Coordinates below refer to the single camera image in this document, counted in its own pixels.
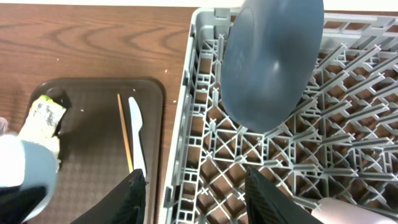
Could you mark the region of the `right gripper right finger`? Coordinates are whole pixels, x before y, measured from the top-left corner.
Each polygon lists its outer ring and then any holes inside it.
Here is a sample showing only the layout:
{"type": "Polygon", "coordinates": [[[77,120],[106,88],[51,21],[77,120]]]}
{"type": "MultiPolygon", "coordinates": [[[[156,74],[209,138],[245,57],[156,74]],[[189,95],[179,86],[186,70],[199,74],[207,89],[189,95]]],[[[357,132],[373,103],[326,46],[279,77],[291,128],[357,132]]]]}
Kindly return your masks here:
{"type": "Polygon", "coordinates": [[[246,169],[245,201],[249,224],[322,224],[252,167],[246,169]]]}

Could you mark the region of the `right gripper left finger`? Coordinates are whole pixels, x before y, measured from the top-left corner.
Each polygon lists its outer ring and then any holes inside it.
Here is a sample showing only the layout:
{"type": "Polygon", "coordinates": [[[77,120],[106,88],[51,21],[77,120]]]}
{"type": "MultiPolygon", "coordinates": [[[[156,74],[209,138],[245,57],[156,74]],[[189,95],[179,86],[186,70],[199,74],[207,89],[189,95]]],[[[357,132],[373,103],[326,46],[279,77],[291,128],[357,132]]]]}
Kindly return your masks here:
{"type": "Polygon", "coordinates": [[[73,224],[143,224],[146,180],[141,169],[131,172],[73,224]]]}

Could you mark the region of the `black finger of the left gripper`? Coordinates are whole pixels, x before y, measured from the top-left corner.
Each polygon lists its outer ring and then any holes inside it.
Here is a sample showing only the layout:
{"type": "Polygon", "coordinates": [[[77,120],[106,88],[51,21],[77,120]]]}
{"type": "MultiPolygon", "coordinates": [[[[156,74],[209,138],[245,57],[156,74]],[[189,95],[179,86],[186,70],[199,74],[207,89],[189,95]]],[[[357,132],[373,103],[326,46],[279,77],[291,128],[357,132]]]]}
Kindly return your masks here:
{"type": "Polygon", "coordinates": [[[1,224],[23,223],[46,193],[43,185],[24,190],[20,187],[1,187],[1,224]]]}

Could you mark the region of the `light blue bowl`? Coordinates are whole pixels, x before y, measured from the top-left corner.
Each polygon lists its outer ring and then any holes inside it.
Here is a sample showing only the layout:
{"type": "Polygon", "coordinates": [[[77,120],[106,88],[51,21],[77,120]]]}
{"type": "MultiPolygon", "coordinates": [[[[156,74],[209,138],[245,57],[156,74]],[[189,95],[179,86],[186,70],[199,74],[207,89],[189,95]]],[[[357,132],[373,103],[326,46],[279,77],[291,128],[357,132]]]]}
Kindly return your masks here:
{"type": "Polygon", "coordinates": [[[13,134],[1,136],[1,187],[36,186],[47,189],[44,199],[24,222],[36,217],[49,204],[57,186],[57,160],[46,147],[13,134]]]}

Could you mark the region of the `dark blue plate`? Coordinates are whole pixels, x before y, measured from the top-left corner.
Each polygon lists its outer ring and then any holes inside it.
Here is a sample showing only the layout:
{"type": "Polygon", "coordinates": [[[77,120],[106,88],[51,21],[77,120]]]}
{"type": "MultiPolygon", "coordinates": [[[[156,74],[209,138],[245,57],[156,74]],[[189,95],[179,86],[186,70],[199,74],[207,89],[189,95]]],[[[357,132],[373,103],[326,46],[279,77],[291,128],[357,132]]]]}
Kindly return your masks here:
{"type": "Polygon", "coordinates": [[[312,76],[323,34],[322,0],[248,0],[228,36],[221,97],[229,117],[259,133],[280,125],[312,76]]]}

